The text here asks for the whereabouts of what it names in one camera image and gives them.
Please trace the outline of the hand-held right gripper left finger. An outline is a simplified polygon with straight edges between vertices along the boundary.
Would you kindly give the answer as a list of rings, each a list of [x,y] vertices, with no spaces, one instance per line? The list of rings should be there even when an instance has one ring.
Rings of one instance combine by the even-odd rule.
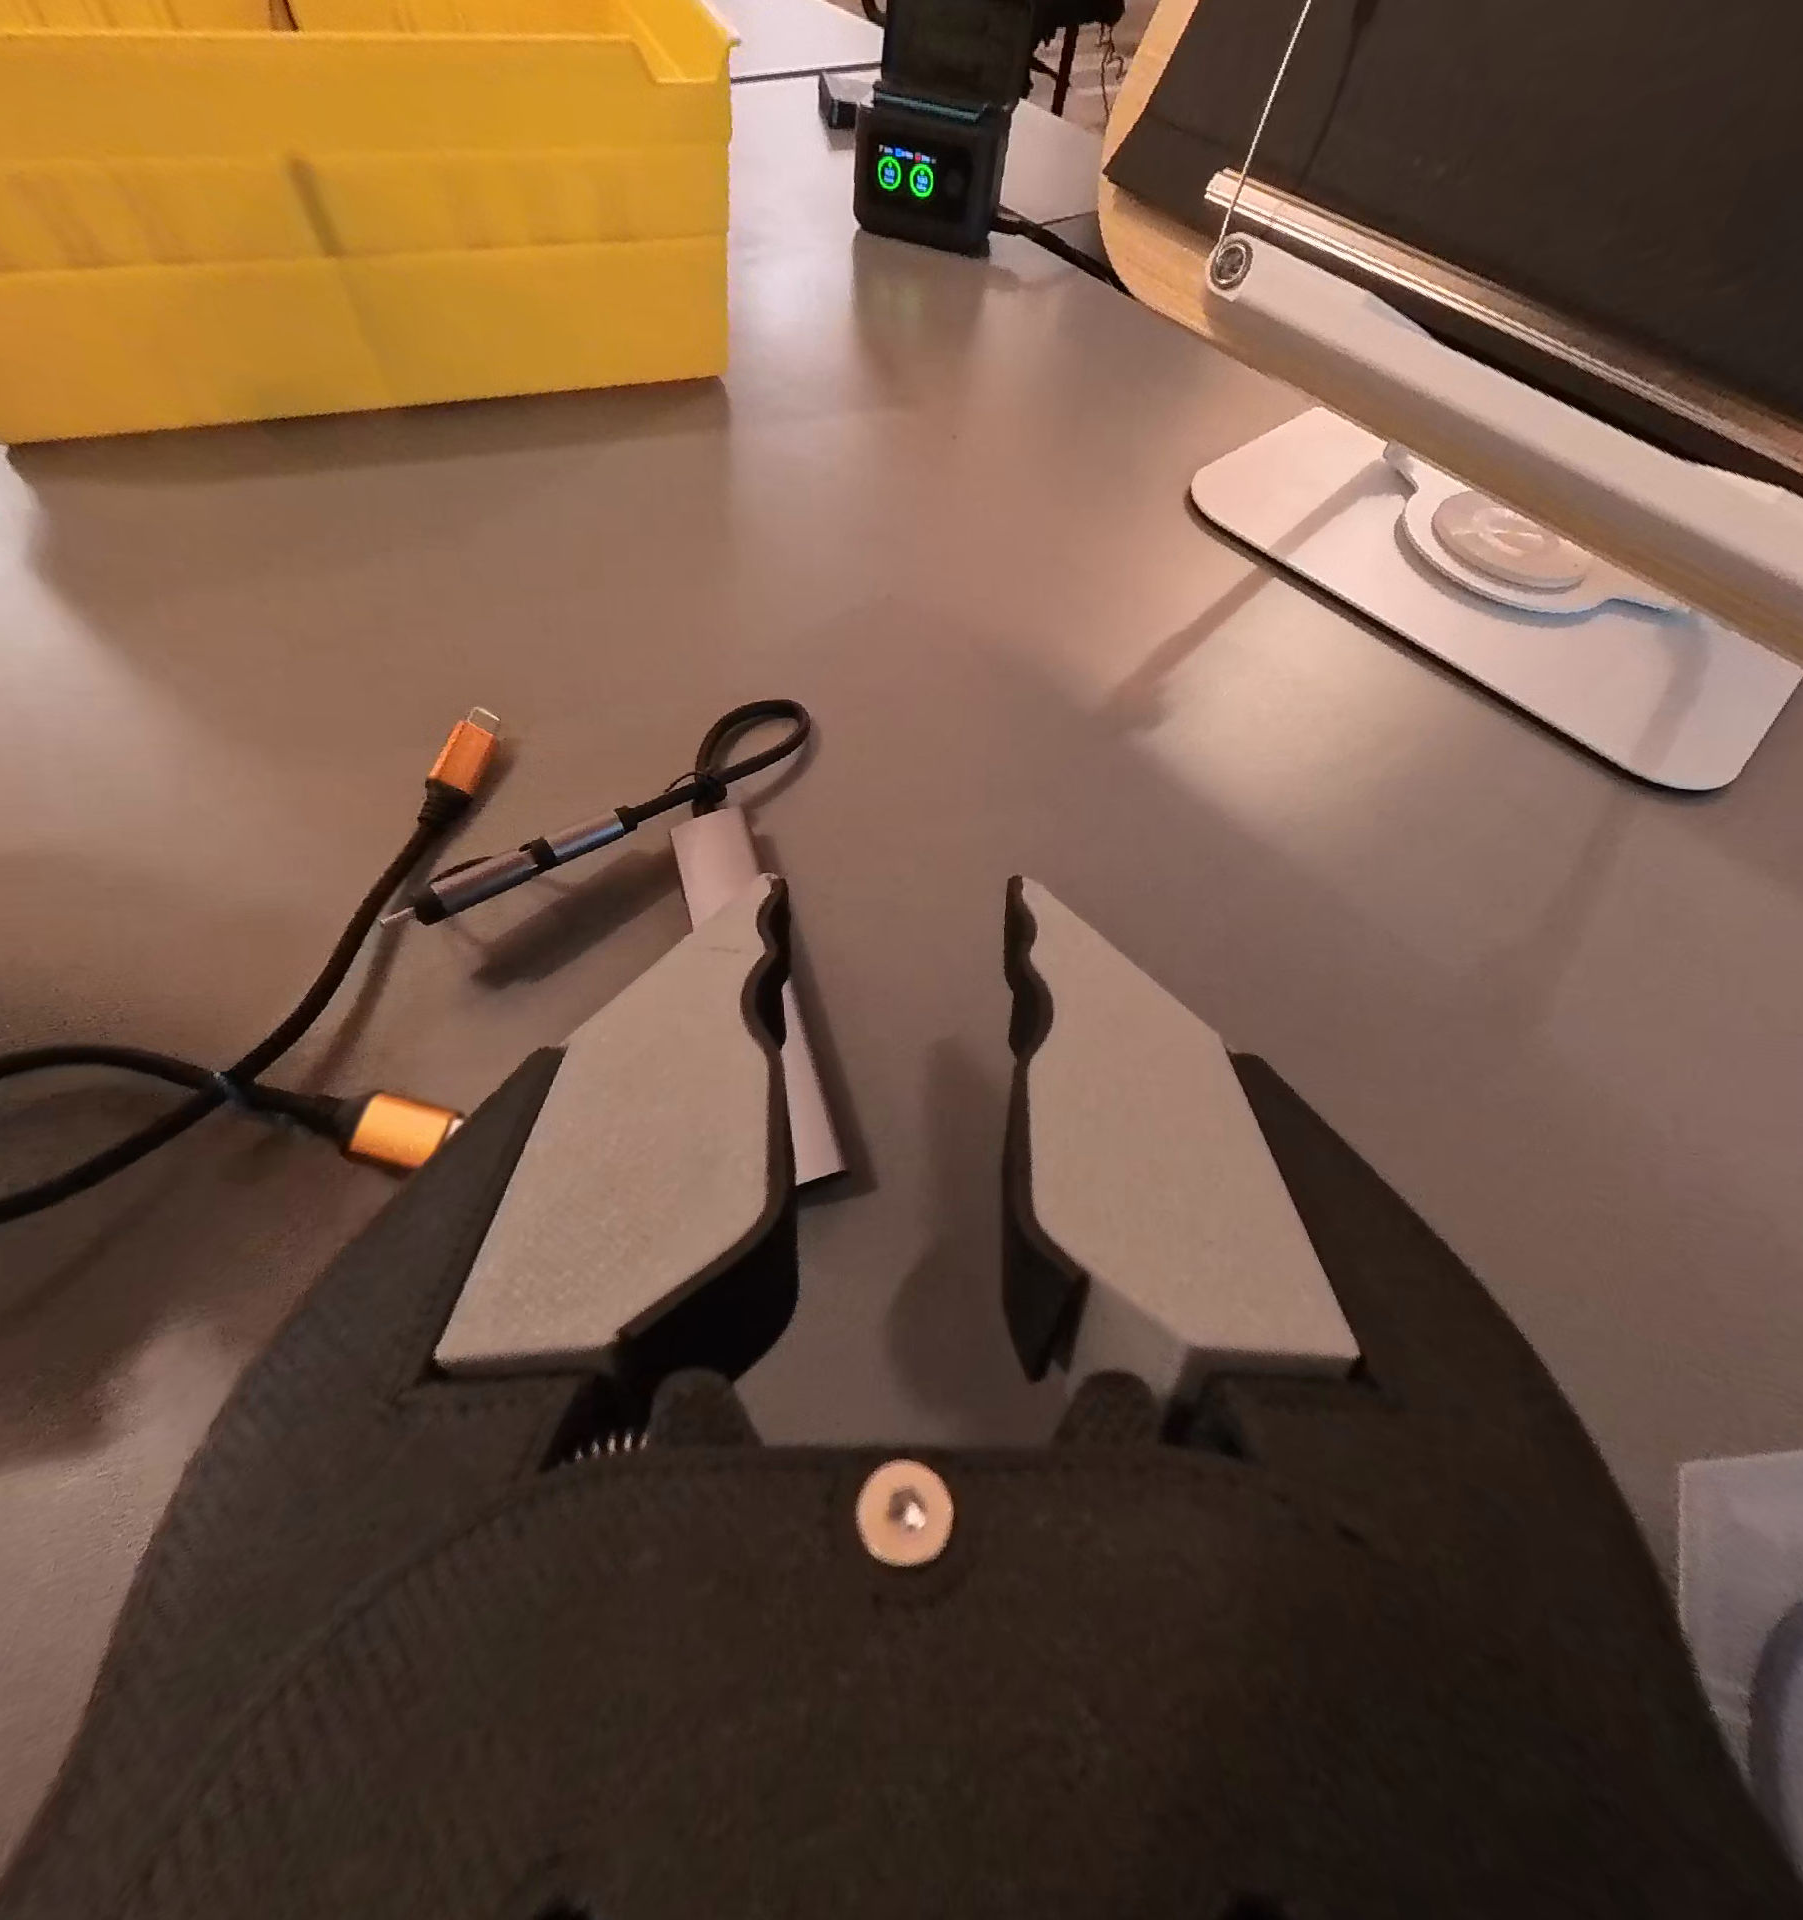
[[[743,1380],[801,1295],[789,900],[756,877],[565,1042],[436,1364]]]

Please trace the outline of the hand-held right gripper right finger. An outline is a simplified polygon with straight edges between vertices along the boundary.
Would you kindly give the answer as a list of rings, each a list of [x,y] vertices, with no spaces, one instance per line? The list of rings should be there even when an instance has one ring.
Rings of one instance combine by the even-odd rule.
[[[1003,1281],[1031,1381],[1350,1380],[1362,1346],[1222,1037],[1010,877]]]

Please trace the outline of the black braided cable orange plugs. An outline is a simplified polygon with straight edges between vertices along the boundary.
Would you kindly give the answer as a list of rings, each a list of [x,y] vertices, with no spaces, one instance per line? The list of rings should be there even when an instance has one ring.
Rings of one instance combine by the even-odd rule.
[[[456,1110],[389,1090],[359,1096],[300,1092],[269,1085],[267,1071],[308,1037],[342,992],[402,884],[483,796],[503,731],[502,718],[484,707],[457,718],[426,772],[425,796],[405,840],[354,907],[314,980],[290,1013],[234,1062],[209,1065],[128,1042],[48,1042],[0,1053],[0,1086],[25,1077],[89,1070],[135,1077],[180,1094],[163,1118],[58,1173],[0,1195],[0,1225],[37,1218],[94,1192],[222,1111],[286,1122],[345,1157],[386,1172],[407,1173],[429,1163],[462,1126],[463,1118]]]

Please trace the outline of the grey usb hub with cable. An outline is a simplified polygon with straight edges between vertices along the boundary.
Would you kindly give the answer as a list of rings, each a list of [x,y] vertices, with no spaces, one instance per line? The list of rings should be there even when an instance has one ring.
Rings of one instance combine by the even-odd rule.
[[[604,851],[653,821],[672,827],[674,860],[691,926],[703,928],[767,875],[754,848],[737,786],[793,761],[806,749],[813,718],[793,697],[758,697],[721,714],[703,735],[695,764],[649,800],[608,810],[598,819],[555,828],[514,849],[465,860],[432,877],[414,901],[380,913],[382,925],[442,925],[475,905]]]

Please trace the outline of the yellow plastic bin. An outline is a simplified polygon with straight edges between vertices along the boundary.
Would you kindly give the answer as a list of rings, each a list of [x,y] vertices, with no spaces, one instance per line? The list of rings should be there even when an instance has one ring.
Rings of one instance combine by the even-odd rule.
[[[0,445],[728,368],[695,2],[0,2]]]

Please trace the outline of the black charger with screen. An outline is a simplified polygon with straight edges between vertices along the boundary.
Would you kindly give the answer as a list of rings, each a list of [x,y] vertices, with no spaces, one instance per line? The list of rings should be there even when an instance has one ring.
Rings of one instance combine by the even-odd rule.
[[[986,256],[1033,56],[1018,2],[894,2],[857,131],[854,209],[878,236]]]

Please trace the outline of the dark panel with wooden edge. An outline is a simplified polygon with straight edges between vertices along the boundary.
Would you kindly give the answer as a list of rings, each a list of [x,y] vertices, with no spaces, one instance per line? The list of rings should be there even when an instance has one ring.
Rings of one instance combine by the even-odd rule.
[[[1803,2],[1313,3],[1251,184],[1803,430]],[[1651,445],[1803,492],[1766,445],[1408,311]]]

